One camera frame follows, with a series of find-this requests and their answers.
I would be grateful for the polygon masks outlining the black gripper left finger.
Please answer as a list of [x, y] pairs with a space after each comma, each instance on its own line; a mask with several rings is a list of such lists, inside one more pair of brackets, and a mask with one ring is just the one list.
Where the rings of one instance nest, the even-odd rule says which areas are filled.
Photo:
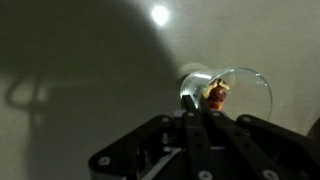
[[181, 105], [186, 148], [193, 180], [213, 180], [211, 150], [201, 117], [190, 95], [183, 95]]

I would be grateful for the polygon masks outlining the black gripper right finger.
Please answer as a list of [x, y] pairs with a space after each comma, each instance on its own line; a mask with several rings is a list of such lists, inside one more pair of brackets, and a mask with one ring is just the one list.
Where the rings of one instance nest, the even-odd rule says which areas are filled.
[[211, 110], [204, 98], [199, 108], [206, 113], [209, 139], [214, 145], [233, 153], [234, 165], [240, 175], [250, 180], [298, 180], [298, 176], [273, 162], [250, 135], [221, 111]]

